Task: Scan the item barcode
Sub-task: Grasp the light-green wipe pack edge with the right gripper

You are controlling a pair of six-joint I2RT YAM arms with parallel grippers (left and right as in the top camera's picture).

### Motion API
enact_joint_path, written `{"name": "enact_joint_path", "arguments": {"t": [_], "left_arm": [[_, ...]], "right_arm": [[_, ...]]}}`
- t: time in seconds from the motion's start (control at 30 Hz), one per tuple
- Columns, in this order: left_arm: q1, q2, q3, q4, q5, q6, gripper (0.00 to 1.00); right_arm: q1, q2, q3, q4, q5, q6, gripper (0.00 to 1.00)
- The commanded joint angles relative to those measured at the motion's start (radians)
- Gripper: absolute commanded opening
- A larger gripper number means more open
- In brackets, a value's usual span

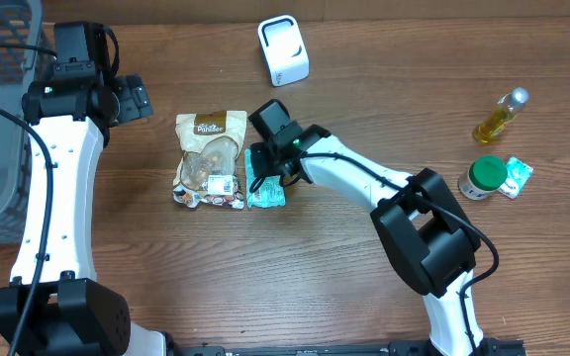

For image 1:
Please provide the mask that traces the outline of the green tissue pack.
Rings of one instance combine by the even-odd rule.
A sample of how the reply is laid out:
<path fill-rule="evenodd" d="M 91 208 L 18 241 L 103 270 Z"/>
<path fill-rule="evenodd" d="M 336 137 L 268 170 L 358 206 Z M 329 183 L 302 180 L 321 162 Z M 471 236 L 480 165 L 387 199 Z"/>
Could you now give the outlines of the green tissue pack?
<path fill-rule="evenodd" d="M 533 168 L 512 156 L 506 163 L 507 178 L 505 182 L 498 188 L 498 191 L 504 196 L 515 199 L 523 190 L 533 174 Z"/>

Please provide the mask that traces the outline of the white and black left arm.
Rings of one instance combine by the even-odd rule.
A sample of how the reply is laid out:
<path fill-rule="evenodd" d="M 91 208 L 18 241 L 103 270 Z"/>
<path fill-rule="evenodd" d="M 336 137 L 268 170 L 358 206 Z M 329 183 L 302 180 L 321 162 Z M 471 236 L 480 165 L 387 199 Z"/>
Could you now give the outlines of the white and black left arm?
<path fill-rule="evenodd" d="M 23 240 L 0 288 L 0 334 L 13 355 L 172 355 L 167 334 L 132 321 L 126 299 L 97 280 L 92 254 L 96 169 L 112 127 L 151 115 L 138 75 L 122 76 L 113 31 L 54 28 L 52 64 L 32 82 L 16 124 L 29 136 Z"/>

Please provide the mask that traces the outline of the teal wet wipes packet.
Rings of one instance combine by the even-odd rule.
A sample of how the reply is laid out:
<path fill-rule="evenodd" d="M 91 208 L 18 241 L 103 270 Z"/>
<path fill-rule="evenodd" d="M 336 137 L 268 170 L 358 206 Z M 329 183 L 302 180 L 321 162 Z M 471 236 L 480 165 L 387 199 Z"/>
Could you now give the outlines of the teal wet wipes packet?
<path fill-rule="evenodd" d="M 256 176 L 251 163 L 251 149 L 247 148 L 244 152 L 244 166 L 246 174 L 246 204 L 249 208 L 274 208 L 284 207 L 286 205 L 286 197 L 284 188 L 280 184 L 279 176 L 268 176 L 260 185 L 257 191 L 250 192 L 250 188 Z"/>

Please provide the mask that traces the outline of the green white Knorr jar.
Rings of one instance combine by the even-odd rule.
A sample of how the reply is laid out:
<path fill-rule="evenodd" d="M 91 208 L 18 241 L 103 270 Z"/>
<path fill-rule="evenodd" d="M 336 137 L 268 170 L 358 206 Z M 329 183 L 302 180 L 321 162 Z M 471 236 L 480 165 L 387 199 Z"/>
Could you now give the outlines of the green white Knorr jar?
<path fill-rule="evenodd" d="M 495 156 L 482 156 L 459 176 L 460 192 L 471 200 L 484 200 L 496 192 L 506 181 L 505 163 Z"/>

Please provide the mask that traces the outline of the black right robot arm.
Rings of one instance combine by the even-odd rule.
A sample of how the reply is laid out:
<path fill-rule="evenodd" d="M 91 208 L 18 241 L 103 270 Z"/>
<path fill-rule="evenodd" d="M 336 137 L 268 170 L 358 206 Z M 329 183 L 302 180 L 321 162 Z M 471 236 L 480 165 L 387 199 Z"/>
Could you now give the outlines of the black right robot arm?
<path fill-rule="evenodd" d="M 320 126 L 301 128 L 276 99 L 249 121 L 262 139 L 256 145 L 252 191 L 277 176 L 333 189 L 360 206 L 397 275 L 424 299 L 429 349 L 439 355 L 483 354 L 471 287 L 484 235 L 440 175 L 428 168 L 412 175 L 377 164 Z"/>

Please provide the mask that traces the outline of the yellow Vim bottle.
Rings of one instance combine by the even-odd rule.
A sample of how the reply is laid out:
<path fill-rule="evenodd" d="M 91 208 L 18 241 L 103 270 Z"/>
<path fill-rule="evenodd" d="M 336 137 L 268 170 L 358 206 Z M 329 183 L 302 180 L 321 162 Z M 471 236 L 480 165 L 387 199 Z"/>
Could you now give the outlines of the yellow Vim bottle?
<path fill-rule="evenodd" d="M 529 94 L 522 87 L 506 94 L 489 117 L 474 129 L 473 138 L 482 144 L 497 140 L 505 127 L 523 110 L 528 100 Z"/>

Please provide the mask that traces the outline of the brown white snack bag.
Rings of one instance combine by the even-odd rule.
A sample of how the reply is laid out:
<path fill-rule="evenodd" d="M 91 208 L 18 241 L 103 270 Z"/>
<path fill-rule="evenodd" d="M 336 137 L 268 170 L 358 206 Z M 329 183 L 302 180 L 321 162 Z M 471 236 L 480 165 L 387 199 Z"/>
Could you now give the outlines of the brown white snack bag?
<path fill-rule="evenodd" d="M 246 124 L 245 111 L 176 116 L 182 157 L 173 180 L 175 202 L 191 209 L 201 204 L 244 208 L 237 167 Z"/>

